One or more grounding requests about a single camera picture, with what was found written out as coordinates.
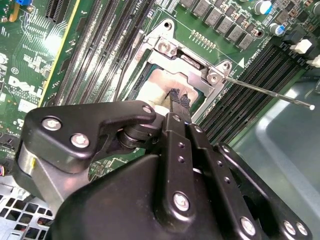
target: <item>blue component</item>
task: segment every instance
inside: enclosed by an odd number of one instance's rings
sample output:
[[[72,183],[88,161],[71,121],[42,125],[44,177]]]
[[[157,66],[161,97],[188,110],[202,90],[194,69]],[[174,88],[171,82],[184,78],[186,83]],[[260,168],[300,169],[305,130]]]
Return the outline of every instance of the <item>blue component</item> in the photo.
[[[264,14],[269,14],[269,13],[271,12],[271,10],[272,10],[272,5],[268,8],[268,10],[267,10],[267,11],[265,11],[265,13],[264,13]]]
[[[284,32],[285,32],[285,26],[283,26],[283,25],[280,25],[275,30],[275,33],[276,33],[277,36],[280,36],[280,35],[284,34]]]
[[[32,0],[15,0],[15,2],[22,6],[29,6],[31,5]]]

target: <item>motherboard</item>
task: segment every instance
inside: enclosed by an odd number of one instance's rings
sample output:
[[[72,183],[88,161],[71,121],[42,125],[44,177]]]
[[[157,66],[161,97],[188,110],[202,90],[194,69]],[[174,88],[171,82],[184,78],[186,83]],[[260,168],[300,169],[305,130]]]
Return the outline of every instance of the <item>motherboard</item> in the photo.
[[[230,77],[284,93],[320,67],[314,0],[0,0],[0,164],[37,107],[187,95],[212,144],[275,103]],[[94,180],[144,154],[93,163]]]

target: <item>metal rod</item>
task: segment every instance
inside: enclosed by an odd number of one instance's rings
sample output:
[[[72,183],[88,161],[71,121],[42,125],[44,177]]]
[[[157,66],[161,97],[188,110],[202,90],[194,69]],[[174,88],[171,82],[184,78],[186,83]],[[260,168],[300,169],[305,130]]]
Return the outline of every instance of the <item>metal rod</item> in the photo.
[[[267,94],[267,95],[269,95],[271,97],[274,97],[274,98],[277,98],[277,99],[281,99],[281,100],[287,101],[287,102],[292,103],[292,104],[303,106],[305,108],[310,109],[311,111],[315,109],[315,105],[312,105],[312,104],[309,104],[309,103],[306,103],[306,102],[303,102],[303,101],[299,101],[299,100],[296,100],[296,99],[288,97],[288,96],[284,96],[284,95],[276,93],[274,91],[266,90],[264,88],[261,88],[261,87],[258,87],[258,86],[254,86],[254,85],[251,85],[251,84],[248,84],[246,82],[239,81],[239,80],[236,80],[236,79],[233,79],[233,78],[230,78],[230,77],[225,77],[224,79],[229,81],[229,82],[232,82],[234,84],[238,84],[238,85],[244,86],[246,88],[256,90],[256,91],[258,91],[260,93],[263,93],[263,94]]]

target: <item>perforated metal grille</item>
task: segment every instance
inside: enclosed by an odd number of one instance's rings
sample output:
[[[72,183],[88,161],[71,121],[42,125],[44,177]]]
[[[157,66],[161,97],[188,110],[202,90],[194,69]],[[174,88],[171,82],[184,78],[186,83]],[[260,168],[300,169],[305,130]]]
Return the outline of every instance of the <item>perforated metal grille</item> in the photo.
[[[54,216],[38,198],[26,202],[18,199],[18,187],[11,176],[0,178],[0,239],[43,240]]]

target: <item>screw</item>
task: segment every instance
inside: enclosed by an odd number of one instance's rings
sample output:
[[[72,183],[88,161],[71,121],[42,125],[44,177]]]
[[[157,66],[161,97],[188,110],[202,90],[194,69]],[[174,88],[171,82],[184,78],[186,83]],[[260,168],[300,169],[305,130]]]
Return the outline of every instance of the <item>screw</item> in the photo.
[[[290,233],[291,235],[296,235],[296,230],[294,229],[294,227],[291,225],[290,222],[284,221],[283,224],[285,226],[285,229],[288,231],[288,233]]]
[[[152,113],[152,110],[148,106],[143,106],[142,109],[143,109],[143,111],[145,111],[148,114]]]
[[[162,41],[162,42],[159,43],[158,49],[163,54],[167,54],[171,50],[170,44],[168,42],[165,42],[165,41]]]
[[[243,229],[246,231],[247,234],[249,234],[251,236],[256,234],[256,229],[255,229],[254,225],[252,224],[252,222],[248,218],[243,216],[240,221],[241,221]]]
[[[215,72],[210,73],[207,77],[207,80],[210,83],[215,84],[218,81],[217,74]]]
[[[305,236],[308,235],[307,230],[305,229],[305,227],[300,222],[296,223],[296,227],[299,229],[300,233],[302,233]]]
[[[181,211],[187,211],[189,209],[189,201],[187,197],[182,193],[175,193],[173,195],[173,202],[175,206]]]
[[[71,137],[71,143],[77,148],[84,149],[89,146],[89,139],[86,135],[77,133]]]
[[[223,149],[225,152],[230,153],[229,149],[228,149],[226,146],[222,145],[222,149]]]
[[[180,117],[179,117],[178,115],[173,115],[172,117],[173,117],[173,119],[176,120],[177,122],[180,122],[180,121],[181,121],[181,119],[180,119]]]
[[[42,121],[42,126],[50,131],[57,131],[61,128],[61,123],[54,118],[46,118]]]
[[[202,129],[199,126],[194,126],[194,128],[198,133],[202,133]]]

